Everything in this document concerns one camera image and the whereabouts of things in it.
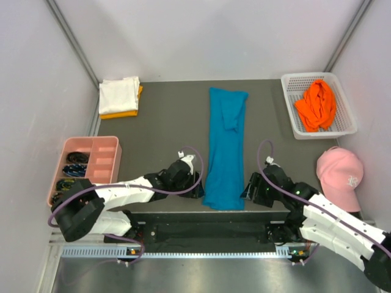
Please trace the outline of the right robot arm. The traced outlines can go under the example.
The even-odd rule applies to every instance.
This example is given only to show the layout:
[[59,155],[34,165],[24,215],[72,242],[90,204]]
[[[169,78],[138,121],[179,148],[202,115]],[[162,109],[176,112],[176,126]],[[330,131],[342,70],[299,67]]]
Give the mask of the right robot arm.
[[279,201],[288,209],[282,224],[267,226],[271,241],[316,242],[357,266],[372,284],[390,292],[390,233],[339,208],[307,183],[294,183],[275,164],[253,173],[241,198],[269,208]]

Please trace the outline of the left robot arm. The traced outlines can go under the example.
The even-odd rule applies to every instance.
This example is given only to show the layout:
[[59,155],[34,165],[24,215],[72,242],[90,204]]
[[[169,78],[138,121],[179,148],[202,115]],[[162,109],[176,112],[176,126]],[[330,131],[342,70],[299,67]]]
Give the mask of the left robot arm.
[[123,207],[163,200],[169,195],[198,197],[202,192],[201,175],[194,170],[194,160],[194,155],[185,155],[158,173],[114,184],[79,180],[52,204],[49,224],[60,229],[66,242],[90,234],[110,234],[132,242],[138,237],[139,225]]

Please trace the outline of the blue t shirt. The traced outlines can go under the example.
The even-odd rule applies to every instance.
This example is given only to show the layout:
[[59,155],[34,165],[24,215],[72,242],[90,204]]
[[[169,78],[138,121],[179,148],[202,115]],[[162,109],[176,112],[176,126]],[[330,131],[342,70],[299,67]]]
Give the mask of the blue t shirt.
[[244,123],[247,92],[210,88],[210,129],[205,206],[242,211]]

